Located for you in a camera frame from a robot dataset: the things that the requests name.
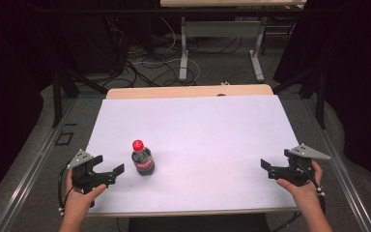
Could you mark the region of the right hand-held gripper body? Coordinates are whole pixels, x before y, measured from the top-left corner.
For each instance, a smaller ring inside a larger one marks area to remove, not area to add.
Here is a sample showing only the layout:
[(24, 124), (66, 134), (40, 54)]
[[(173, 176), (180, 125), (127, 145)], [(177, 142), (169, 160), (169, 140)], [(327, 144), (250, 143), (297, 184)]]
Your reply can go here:
[(271, 165), (271, 168), (268, 170), (269, 178), (275, 180), (284, 179), (297, 187), (312, 182), (317, 187), (318, 184), (312, 161), (329, 160), (330, 156), (304, 144), (287, 150), (291, 154), (291, 158), (288, 159), (288, 166), (278, 167)]

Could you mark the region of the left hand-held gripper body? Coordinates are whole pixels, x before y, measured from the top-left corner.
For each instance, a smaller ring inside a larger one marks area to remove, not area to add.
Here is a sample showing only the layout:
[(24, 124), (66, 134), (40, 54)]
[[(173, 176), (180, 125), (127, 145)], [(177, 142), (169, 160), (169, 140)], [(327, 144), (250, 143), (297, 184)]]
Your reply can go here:
[(91, 167), (91, 160), (94, 156), (86, 151), (79, 150), (76, 155), (67, 164), (68, 170), (72, 171), (72, 185), (81, 189), (83, 193), (88, 193), (101, 184), (107, 187), (115, 183), (116, 177), (113, 170), (109, 172), (98, 173)]

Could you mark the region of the dark cola bottle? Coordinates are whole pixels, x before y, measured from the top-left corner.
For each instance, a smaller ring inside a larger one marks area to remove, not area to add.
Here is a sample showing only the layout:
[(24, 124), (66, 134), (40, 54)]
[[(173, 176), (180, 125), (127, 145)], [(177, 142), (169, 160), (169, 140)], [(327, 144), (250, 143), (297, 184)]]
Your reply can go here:
[(141, 176), (149, 176), (154, 173), (155, 161), (149, 148), (144, 148), (140, 152), (133, 151), (131, 154), (131, 159), (137, 172)]

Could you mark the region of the person's right hand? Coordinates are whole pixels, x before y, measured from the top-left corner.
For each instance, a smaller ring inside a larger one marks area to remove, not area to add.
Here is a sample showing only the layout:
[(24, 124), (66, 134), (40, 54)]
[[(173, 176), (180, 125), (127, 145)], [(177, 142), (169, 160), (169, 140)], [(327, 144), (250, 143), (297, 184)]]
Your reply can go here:
[(297, 187), (284, 179), (277, 179), (276, 183), (291, 193), (303, 214), (306, 212), (316, 213), (321, 210), (317, 190), (312, 182), (301, 187)]

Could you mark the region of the person's left hand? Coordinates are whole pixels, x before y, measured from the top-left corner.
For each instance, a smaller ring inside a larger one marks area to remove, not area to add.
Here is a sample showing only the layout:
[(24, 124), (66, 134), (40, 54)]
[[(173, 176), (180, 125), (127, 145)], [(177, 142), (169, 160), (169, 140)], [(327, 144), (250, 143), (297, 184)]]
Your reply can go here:
[(69, 194), (66, 199), (63, 223), (77, 226), (86, 217), (92, 202), (106, 190), (106, 185), (101, 184), (89, 193), (81, 193), (74, 189), (71, 178), (68, 178), (66, 186)]

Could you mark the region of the black metal stand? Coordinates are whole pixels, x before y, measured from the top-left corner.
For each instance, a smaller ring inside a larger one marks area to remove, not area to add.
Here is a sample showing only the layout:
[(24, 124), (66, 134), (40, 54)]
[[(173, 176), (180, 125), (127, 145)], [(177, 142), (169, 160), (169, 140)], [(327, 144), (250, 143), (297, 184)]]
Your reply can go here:
[(79, 90), (75, 81), (81, 82), (101, 94), (105, 95), (108, 92), (106, 88), (99, 86), (83, 74), (75, 72), (62, 65), (57, 66), (52, 72), (54, 106), (53, 128), (56, 128), (63, 118), (62, 93), (65, 93), (69, 98), (74, 99), (79, 95)]
[(326, 85), (327, 73), (320, 65), (308, 68), (294, 77), (289, 78), (287, 81), (282, 82), (272, 89), (275, 94), (280, 93), (284, 89), (301, 82), (299, 95), (301, 99), (310, 99), (316, 95), (316, 109), (315, 117), (320, 127), (324, 130), (325, 125), (325, 98), (326, 98)]

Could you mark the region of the person's dark clothing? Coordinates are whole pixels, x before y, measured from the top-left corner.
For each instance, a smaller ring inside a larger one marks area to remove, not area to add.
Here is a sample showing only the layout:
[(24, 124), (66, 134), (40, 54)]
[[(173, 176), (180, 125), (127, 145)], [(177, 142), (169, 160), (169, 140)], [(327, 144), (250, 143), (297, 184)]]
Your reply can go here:
[(265, 214), (134, 217), (128, 232), (271, 232)]

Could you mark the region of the desk with white legs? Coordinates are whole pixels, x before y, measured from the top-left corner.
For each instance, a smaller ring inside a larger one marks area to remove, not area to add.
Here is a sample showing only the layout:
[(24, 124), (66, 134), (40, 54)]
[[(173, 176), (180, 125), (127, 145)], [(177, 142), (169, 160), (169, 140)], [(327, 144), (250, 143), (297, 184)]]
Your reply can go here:
[[(160, 0), (162, 7), (174, 10), (286, 10), (288, 7), (300, 6), (302, 9), (307, 0)], [(249, 51), (254, 78), (264, 82), (262, 68), (258, 59), (262, 40), (265, 36), (267, 18), (257, 16), (256, 20), (219, 20), (190, 21), (181, 17), (182, 56), (179, 79), (187, 78), (189, 38), (253, 38), (255, 47)]]

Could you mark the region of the aluminium floor rail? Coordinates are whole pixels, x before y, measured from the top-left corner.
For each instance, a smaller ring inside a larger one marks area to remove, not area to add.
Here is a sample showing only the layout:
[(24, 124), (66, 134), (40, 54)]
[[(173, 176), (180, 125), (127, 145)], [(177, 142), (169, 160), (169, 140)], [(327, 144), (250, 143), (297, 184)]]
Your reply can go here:
[(57, 232), (62, 218), (58, 176), (74, 156), (78, 139), (73, 115), (77, 100), (69, 100), (55, 128), (43, 113), (25, 147), (0, 187), (0, 232)]
[(371, 232), (371, 215), (368, 213), (367, 205), (362, 200), (362, 192), (357, 188), (357, 185), (361, 184), (362, 181), (360, 178), (354, 179), (350, 169), (351, 163), (343, 154), (345, 134), (342, 124), (336, 118), (336, 115), (330, 116), (329, 113), (326, 113), (328, 105), (325, 103), (322, 113), (325, 121), (325, 128), (323, 129), (321, 123), (317, 120), (316, 102), (303, 100), (302, 103), (325, 148), (331, 155), (329, 165), (352, 211), (360, 232)]

